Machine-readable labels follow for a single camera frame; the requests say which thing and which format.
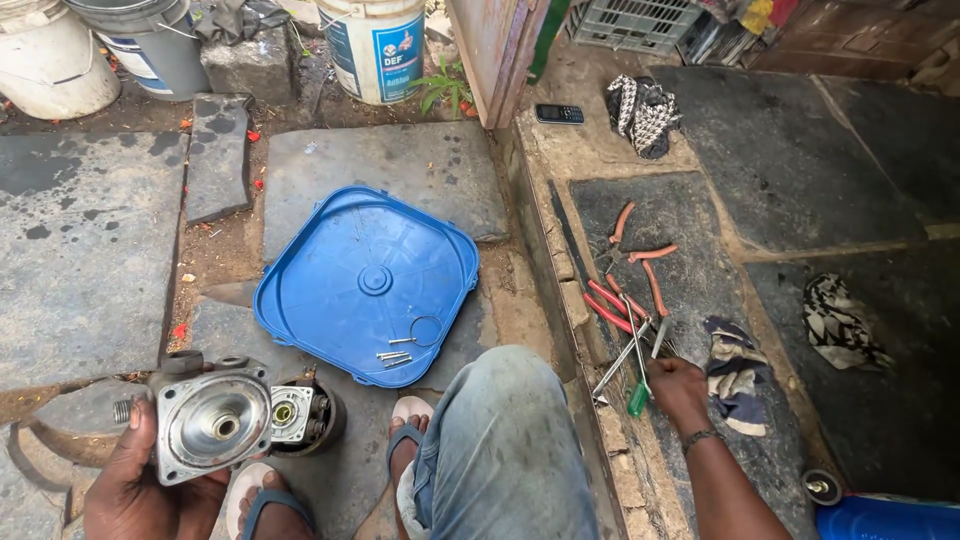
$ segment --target foot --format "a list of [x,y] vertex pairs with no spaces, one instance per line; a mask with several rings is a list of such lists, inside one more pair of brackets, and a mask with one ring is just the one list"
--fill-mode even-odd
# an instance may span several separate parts
[[[271,471],[263,477],[263,489],[278,489],[289,492],[287,482],[283,480],[280,474]],[[252,487],[247,490],[247,495],[240,501],[240,534],[234,540],[240,540],[243,536],[243,525],[247,521],[247,513],[256,499],[259,490]],[[260,510],[260,516],[256,520],[256,526],[253,529],[253,540],[311,540],[313,531],[310,526],[303,521],[303,516],[297,510],[281,503],[267,503]]]
[[[394,432],[403,427],[406,421],[399,416],[395,416],[390,421],[390,429],[387,437],[393,437]],[[410,425],[420,433],[426,433],[427,426],[430,425],[430,417],[427,415],[415,414],[410,417]],[[407,470],[407,465],[417,456],[417,443],[410,437],[404,437],[396,443],[393,455],[390,456],[390,478],[394,482],[394,488],[400,483],[400,476]]]

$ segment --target wire ring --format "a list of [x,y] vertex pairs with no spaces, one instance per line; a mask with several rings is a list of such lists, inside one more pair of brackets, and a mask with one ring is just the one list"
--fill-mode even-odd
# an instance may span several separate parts
[[[416,337],[414,337],[414,325],[416,325],[417,321],[419,321],[420,319],[437,319],[437,322],[440,323],[440,332],[437,334],[437,339],[434,339],[433,341],[431,341],[430,343],[427,343],[426,345],[421,345],[419,341],[417,341]],[[415,345],[418,345],[420,347],[430,347],[435,345],[438,341],[440,341],[440,338],[443,335],[444,335],[444,321],[440,320],[440,317],[436,315],[421,315],[410,323],[410,338],[413,339],[413,342]]]

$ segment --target hand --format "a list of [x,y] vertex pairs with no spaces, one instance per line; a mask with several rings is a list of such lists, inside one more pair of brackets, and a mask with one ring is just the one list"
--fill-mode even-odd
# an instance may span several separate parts
[[86,493],[89,540],[207,540],[220,515],[230,474],[221,469],[161,486],[147,463],[156,442],[156,409],[134,396],[130,425]]
[[710,430],[707,415],[707,378],[703,370],[683,358],[653,358],[646,362],[647,384],[657,407],[667,415],[681,440],[699,430]]

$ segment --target grey plastic crate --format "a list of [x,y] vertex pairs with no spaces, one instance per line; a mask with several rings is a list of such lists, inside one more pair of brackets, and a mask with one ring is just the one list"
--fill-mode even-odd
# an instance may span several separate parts
[[575,43],[668,56],[703,10],[686,0],[593,0],[570,12]]

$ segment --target green screwdriver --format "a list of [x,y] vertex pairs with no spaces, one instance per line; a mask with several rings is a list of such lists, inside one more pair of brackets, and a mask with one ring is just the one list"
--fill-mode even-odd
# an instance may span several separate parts
[[633,331],[634,340],[636,341],[636,359],[640,362],[640,382],[636,384],[634,391],[631,392],[630,402],[627,403],[627,412],[630,413],[631,416],[639,416],[640,412],[643,411],[643,406],[647,404],[647,397],[650,395],[650,390],[647,387],[647,370],[643,365],[640,336],[636,332],[633,310],[629,308],[630,302],[627,301],[627,295],[623,293],[620,294],[620,300],[625,306],[628,306],[627,317],[630,318],[630,330]]

